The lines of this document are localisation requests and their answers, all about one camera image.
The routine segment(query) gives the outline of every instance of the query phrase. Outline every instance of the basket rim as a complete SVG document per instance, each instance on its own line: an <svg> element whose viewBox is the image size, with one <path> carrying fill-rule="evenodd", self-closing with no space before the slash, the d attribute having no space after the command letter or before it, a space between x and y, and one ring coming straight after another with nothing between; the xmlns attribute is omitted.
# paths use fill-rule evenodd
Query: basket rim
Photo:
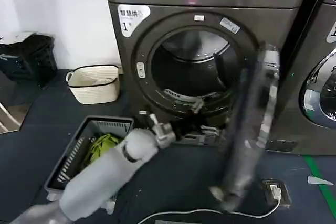
<svg viewBox="0 0 336 224"><path fill-rule="evenodd" d="M72 72L75 73L75 71L77 71L78 69L81 69L81 68L104 67L104 66L116 67L119 70L118 66L114 65L114 64L98 64L98 65L82 66L82 67L74 69ZM91 88L91 87L106 86L106 85L110 85L110 84L114 83L118 79L118 77L119 77L119 75L116 78L114 78L111 82L104 83L104 84L84 85L84 86L72 86L72 85L69 85L69 83L67 82L67 86L70 87L70 88L73 88L73 89L75 89L75 88Z"/></svg>

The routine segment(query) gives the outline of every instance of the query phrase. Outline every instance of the white sticker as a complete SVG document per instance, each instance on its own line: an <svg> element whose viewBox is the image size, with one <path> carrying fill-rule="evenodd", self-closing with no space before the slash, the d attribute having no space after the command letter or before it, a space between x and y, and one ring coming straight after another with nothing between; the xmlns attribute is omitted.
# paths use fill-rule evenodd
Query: white sticker
<svg viewBox="0 0 336 224"><path fill-rule="evenodd" d="M143 62L136 63L136 71L138 72L139 78L146 78L145 64Z"/></svg>
<svg viewBox="0 0 336 224"><path fill-rule="evenodd" d="M146 5L118 5L118 16L123 36L131 37L136 27L150 14L151 10Z"/></svg>
<svg viewBox="0 0 336 224"><path fill-rule="evenodd" d="M239 32L239 30L240 30L240 26L236 25L235 23L233 23L231 20L229 20L227 18L222 18L222 20L220 21L219 24L221 26L225 27L226 29L228 29L229 31L231 31L234 34Z"/></svg>
<svg viewBox="0 0 336 224"><path fill-rule="evenodd" d="M195 15L194 20L195 21L204 21L204 15Z"/></svg>
<svg viewBox="0 0 336 224"><path fill-rule="evenodd" d="M334 43L336 41L336 22L331 28L328 36L327 36L327 42L328 43Z"/></svg>

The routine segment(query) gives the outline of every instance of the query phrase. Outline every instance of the woven storage basket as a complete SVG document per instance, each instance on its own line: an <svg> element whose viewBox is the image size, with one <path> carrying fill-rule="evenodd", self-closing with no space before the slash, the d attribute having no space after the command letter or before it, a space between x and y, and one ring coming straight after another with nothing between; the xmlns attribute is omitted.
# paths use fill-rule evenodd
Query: woven storage basket
<svg viewBox="0 0 336 224"><path fill-rule="evenodd" d="M68 87L82 104L113 102L118 98L118 67L95 65L80 67L67 73Z"/></svg>

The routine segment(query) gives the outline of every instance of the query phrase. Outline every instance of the washing machine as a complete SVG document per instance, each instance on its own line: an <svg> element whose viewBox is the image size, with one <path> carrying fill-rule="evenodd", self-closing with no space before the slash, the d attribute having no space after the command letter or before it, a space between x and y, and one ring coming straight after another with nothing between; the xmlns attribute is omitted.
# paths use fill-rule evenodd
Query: washing machine
<svg viewBox="0 0 336 224"><path fill-rule="evenodd" d="M268 148L336 155L336 0L312 2L278 93Z"/></svg>
<svg viewBox="0 0 336 224"><path fill-rule="evenodd" d="M302 2L108 1L133 113L166 122L202 99L211 126L225 124L240 71L259 45L282 48Z"/></svg>

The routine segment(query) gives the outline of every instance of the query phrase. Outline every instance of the white cable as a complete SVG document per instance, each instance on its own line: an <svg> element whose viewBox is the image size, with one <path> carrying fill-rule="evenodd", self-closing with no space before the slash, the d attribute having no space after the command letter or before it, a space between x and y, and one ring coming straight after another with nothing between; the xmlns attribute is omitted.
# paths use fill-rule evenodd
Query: white cable
<svg viewBox="0 0 336 224"><path fill-rule="evenodd" d="M267 217L269 216L271 213L273 213L275 210L277 210L277 208L280 206L280 199L277 199L277 204L275 205L275 207L273 207L273 209L264 214L264 215L249 215L249 214L245 214L243 212L230 212L230 214L234 214L234 215L242 215L242 216L246 216L246 217L252 217L252 218L258 218L258 219L261 219L261 218L264 218L264 217Z"/></svg>
<svg viewBox="0 0 336 224"><path fill-rule="evenodd" d="M264 215L249 215L249 214L244 214L242 212L230 212L229 214L234 214L234 215L242 215L242 216L246 216L246 217L252 217L252 218L264 218L269 216L271 213L273 213L275 210L277 210L277 208L280 206L280 199L277 199L277 204L275 205L275 207L273 207L273 209L264 214ZM157 212L155 214L149 215L146 218L144 218L142 221L140 221L138 224L143 224L145 221L149 220L150 218L154 217L154 216L159 216L159 215L187 215L187 214L192 214L194 212L214 212L216 214L222 214L222 212L217 211L217 210L212 210L212 209L195 209L195 210L191 210L191 211L170 211L170 212Z"/></svg>

